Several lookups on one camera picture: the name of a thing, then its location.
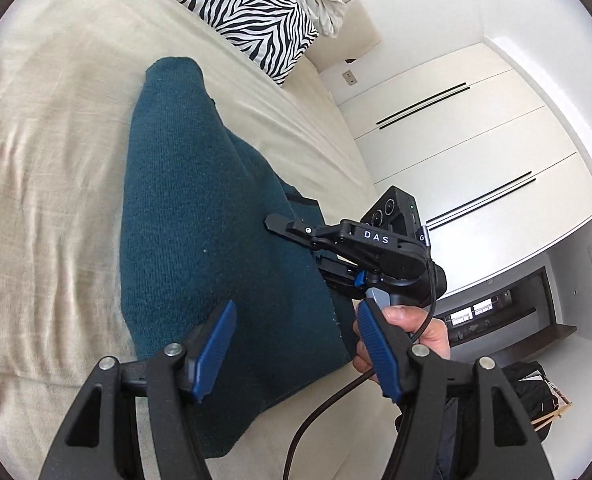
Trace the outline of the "dark teal knit sweater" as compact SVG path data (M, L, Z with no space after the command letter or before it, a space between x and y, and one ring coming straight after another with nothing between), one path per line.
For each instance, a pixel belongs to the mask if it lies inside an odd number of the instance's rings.
M237 323L215 388L192 408L201 452L229 453L264 411L345 366L358 343L350 299L270 214L315 226L322 211L235 136L189 58L146 72L133 112L120 234L121 312L146 360L215 307Z

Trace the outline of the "black bag on floor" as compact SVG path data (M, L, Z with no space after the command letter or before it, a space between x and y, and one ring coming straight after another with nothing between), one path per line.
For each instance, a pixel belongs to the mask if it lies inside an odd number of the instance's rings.
M531 425L541 441L550 434L572 401L547 377L538 361L516 362L505 366L503 373L516 392Z

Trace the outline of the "white wardrobe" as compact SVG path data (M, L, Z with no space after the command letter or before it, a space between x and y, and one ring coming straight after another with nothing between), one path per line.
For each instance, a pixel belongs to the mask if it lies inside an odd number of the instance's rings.
M456 294L592 220L592 175L527 80L485 44L340 107L375 188L414 196Z

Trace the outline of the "dark tv shelf unit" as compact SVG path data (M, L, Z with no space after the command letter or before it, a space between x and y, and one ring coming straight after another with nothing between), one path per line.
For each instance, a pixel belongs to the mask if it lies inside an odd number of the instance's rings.
M529 361L576 332L558 320L545 268L476 300L445 301L437 317L448 327L452 358L462 362L482 356L502 366Z

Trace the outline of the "zebra print pillow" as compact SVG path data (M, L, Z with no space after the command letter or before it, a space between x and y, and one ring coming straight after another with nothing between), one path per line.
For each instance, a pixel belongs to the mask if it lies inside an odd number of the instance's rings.
M319 33L297 0L175 0L245 53L279 86Z

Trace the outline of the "beige bed sheet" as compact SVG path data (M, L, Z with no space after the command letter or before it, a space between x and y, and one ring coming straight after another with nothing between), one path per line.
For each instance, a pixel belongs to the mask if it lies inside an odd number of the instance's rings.
M38 477L104 354L130 358L118 243L130 120L146 70L185 56L223 122L328 222L376 200L317 70L278 86L173 0L15 0L0 21L0 461Z

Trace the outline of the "wall power socket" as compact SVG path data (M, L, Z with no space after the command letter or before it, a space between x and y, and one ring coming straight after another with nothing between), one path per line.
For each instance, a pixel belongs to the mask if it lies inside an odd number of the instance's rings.
M358 82L351 70L346 70L341 74L341 76L343 76L343 79L346 81L348 86L353 86Z

